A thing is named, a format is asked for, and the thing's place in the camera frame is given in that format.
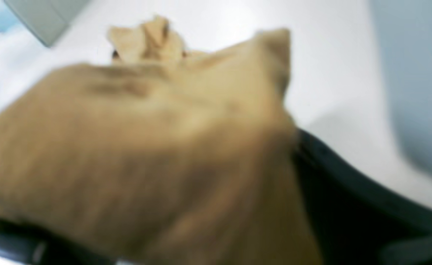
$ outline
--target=beige fabric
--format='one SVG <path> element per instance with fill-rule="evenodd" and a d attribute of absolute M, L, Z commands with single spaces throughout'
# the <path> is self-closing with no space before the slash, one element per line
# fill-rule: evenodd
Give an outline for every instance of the beige fabric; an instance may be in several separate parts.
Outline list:
<path fill-rule="evenodd" d="M 320 264 L 283 108 L 289 32 L 189 56 L 157 17 L 120 66 L 51 73 L 0 115 L 0 205 L 146 264 Z"/>

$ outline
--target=crumpled cloth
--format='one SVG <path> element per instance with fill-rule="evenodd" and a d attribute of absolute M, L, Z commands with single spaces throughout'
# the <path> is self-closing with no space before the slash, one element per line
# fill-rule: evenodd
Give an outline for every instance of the crumpled cloth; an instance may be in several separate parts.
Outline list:
<path fill-rule="evenodd" d="M 112 27 L 113 66 L 56 70 L 0 114 L 0 206 L 112 258 L 320 264 L 283 107 L 288 30 L 214 52 L 165 18 Z"/>

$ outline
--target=gray object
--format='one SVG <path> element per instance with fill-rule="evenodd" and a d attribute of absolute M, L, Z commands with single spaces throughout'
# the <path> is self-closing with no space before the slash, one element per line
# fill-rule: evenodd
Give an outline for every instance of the gray object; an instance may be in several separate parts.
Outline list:
<path fill-rule="evenodd" d="M 90 0 L 5 0 L 29 30 L 52 46 Z"/>
<path fill-rule="evenodd" d="M 432 0 L 372 0 L 371 7 L 396 137 L 432 173 Z"/>

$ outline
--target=tan cloth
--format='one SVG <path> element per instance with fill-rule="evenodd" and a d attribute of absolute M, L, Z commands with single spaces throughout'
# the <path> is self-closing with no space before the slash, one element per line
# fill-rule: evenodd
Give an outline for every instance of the tan cloth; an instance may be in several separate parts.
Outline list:
<path fill-rule="evenodd" d="M 212 54 L 164 18 L 112 28 L 120 66 L 51 73 L 0 114 L 0 205 L 146 264 L 320 264 L 283 108 L 289 32 Z"/>

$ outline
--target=light blue object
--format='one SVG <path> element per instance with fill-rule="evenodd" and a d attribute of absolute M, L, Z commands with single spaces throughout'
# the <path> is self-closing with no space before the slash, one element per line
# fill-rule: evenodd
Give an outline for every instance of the light blue object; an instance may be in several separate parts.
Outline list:
<path fill-rule="evenodd" d="M 432 173 L 432 0 L 371 0 L 396 137 Z"/>
<path fill-rule="evenodd" d="M 8 8 L 3 0 L 0 0 L 0 32 L 6 32 L 10 28 L 20 25 L 21 22 Z"/>

